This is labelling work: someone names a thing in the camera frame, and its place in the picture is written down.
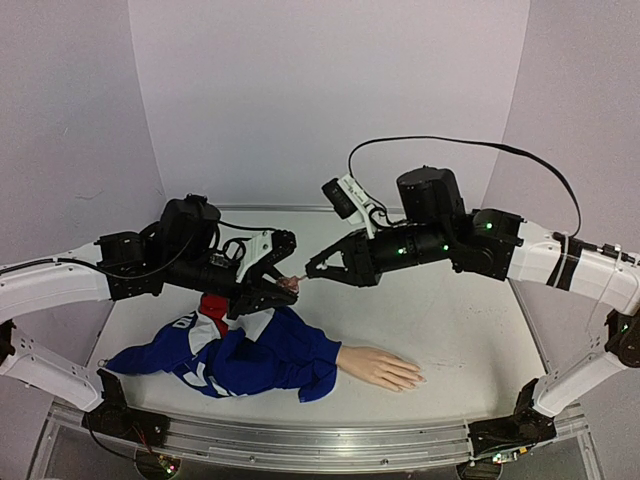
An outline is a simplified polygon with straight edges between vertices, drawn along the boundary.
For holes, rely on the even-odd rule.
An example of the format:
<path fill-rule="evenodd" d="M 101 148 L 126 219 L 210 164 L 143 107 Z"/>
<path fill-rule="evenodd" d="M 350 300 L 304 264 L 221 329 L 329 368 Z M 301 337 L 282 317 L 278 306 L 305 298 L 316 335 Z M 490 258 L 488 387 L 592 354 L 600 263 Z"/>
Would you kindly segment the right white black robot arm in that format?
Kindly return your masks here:
<path fill-rule="evenodd" d="M 396 181 L 405 220 L 376 226 L 375 205 L 350 175 L 322 190 L 355 231 L 305 266 L 311 279 L 373 287 L 386 272 L 449 260 L 457 273 L 544 284 L 611 307 L 605 343 L 592 340 L 564 369 L 534 381 L 527 408 L 554 417 L 613 375 L 639 366 L 639 257 L 496 209 L 467 212 L 454 173 L 423 166 Z"/>

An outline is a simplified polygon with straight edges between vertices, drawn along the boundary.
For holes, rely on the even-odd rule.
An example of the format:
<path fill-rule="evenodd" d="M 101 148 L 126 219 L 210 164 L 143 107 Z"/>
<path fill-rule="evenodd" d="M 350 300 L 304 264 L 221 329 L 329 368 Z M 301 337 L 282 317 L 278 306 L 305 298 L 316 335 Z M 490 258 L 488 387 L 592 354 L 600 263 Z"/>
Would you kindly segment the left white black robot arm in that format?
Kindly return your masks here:
<path fill-rule="evenodd" d="M 218 249 L 221 213 L 206 198 L 169 201 L 161 218 L 141 232 L 125 231 L 50 258 L 1 269 L 1 373 L 60 397 L 116 437 L 131 433 L 133 411 L 113 397 L 118 380 L 95 373 L 24 335 L 14 319 L 27 313 L 88 301 L 154 296 L 164 285 L 215 294 L 228 302 L 227 316 L 289 306 L 295 293 L 277 285 L 278 262 L 296 249 L 287 230 L 251 227 L 238 256 Z"/>

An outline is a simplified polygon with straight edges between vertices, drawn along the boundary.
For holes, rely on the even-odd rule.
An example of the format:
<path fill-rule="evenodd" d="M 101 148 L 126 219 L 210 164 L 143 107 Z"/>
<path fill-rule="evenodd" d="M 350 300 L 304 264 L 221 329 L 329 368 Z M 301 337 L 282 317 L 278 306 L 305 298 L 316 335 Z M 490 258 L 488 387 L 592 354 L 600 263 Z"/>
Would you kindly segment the aluminium front rail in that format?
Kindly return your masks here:
<path fill-rule="evenodd" d="M 134 408 L 170 419 L 164 447 L 154 451 L 208 465 L 318 474 L 378 474 L 433 470 L 471 459 L 469 424 L 502 417 L 517 394 L 484 390 L 465 397 L 424 383 L 405 393 L 341 378 L 327 397 L 300 403 L 294 391 L 274 390 L 238 399 L 212 399 L 173 377 L 125 382 Z M 91 440 L 83 412 L 55 399 L 27 479 L 97 479 L 107 466 L 127 463 Z M 501 479 L 604 479 L 581 405 L 556 417 L 557 436 L 506 463 Z M 103 467 L 80 460 L 95 458 Z"/>

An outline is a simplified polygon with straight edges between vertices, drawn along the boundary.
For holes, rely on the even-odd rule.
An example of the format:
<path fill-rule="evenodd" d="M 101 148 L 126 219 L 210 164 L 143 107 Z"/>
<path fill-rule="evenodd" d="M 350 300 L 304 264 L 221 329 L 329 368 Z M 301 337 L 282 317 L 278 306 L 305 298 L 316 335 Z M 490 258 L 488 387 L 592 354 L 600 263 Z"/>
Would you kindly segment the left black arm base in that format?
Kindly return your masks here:
<path fill-rule="evenodd" d="M 94 433 L 112 438 L 164 447 L 170 419 L 160 413 L 141 410 L 128 405 L 120 380 L 112 373 L 99 369 L 102 381 L 101 402 L 83 415 L 81 425 Z"/>

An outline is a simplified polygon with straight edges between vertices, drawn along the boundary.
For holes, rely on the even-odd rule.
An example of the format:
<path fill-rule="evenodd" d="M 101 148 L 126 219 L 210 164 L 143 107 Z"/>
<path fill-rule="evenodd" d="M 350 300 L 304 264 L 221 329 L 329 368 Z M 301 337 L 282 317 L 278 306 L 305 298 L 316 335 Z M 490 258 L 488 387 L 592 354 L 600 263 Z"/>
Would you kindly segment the blue red white jacket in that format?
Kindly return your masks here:
<path fill-rule="evenodd" d="M 196 310 L 164 325 L 150 342 L 120 351 L 104 368 L 129 376 L 165 372 L 213 398 L 282 389 L 308 403 L 333 391 L 339 342 L 287 306 L 235 320 L 227 310 L 226 299 L 204 294 Z"/>

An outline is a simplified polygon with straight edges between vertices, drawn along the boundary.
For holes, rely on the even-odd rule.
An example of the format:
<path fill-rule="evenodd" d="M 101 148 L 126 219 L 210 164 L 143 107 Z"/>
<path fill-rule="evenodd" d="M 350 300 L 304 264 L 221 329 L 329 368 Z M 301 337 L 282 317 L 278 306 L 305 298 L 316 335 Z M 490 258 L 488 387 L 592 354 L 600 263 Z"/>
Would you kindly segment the clear nail polish bottle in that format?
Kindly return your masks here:
<path fill-rule="evenodd" d="M 300 281 L 292 277 L 281 277 L 277 280 L 277 284 L 288 291 L 298 292 Z"/>

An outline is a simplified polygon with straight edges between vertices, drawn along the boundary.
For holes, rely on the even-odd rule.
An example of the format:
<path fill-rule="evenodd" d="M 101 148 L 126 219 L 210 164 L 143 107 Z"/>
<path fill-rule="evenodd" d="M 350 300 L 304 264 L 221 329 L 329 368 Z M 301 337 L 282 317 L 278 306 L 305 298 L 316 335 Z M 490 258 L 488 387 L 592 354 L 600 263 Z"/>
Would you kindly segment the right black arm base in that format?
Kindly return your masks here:
<path fill-rule="evenodd" d="M 474 458 L 488 458 L 500 452 L 532 447 L 556 437 L 554 418 L 533 409 L 537 383 L 538 380 L 533 379 L 521 389 L 511 415 L 469 424 L 468 438 Z"/>

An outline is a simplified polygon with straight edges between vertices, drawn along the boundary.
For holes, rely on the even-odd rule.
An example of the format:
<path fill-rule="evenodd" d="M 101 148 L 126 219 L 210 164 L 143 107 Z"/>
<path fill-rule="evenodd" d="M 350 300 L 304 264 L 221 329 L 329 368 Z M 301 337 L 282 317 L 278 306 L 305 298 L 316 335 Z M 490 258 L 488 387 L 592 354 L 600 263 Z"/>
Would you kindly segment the mannequin hand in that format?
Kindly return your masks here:
<path fill-rule="evenodd" d="M 425 381 L 419 366 L 372 347 L 342 345 L 336 365 L 356 379 L 393 392 L 412 390 Z"/>

